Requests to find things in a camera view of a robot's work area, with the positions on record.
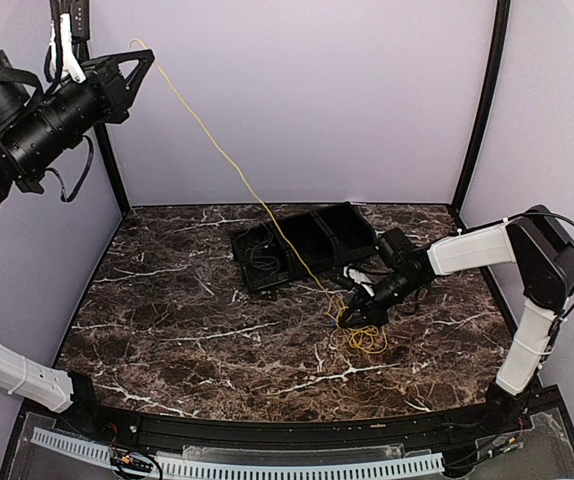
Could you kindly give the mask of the black three-compartment bin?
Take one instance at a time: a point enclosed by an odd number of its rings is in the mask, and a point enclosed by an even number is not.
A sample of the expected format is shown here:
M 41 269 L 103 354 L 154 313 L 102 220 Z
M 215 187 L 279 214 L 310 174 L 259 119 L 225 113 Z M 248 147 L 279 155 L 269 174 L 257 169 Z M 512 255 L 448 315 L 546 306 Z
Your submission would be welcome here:
M 244 286 L 259 293 L 371 257 L 376 234 L 344 202 L 232 231 L 229 239 Z

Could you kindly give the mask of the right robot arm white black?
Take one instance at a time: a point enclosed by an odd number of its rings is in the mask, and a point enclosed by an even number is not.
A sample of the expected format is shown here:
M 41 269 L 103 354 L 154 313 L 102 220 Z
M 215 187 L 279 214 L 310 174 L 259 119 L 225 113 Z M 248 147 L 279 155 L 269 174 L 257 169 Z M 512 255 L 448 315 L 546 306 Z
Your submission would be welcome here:
M 355 282 L 355 293 L 337 317 L 342 329 L 381 327 L 391 307 L 437 277 L 514 264 L 524 307 L 509 353 L 492 384 L 511 397 L 528 390 L 553 352 L 561 325 L 574 310 L 574 221 L 536 205 L 524 212 L 414 244 L 399 228 L 380 235 L 376 251 L 389 272 L 375 284 Z

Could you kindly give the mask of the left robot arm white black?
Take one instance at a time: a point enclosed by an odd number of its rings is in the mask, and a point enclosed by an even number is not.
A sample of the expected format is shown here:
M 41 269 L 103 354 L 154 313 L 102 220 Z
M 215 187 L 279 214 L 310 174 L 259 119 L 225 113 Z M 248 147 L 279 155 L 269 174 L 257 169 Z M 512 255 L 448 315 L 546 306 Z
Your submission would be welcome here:
M 0 51 L 0 207 L 12 188 L 43 193 L 41 181 L 52 163 L 84 141 L 87 131 L 126 121 L 154 60 L 150 49 L 87 60 L 84 79 L 67 79 L 46 93 L 36 75 L 13 68 Z M 68 413 L 87 436 L 108 427 L 87 376 L 38 364 L 1 344 L 0 387 Z

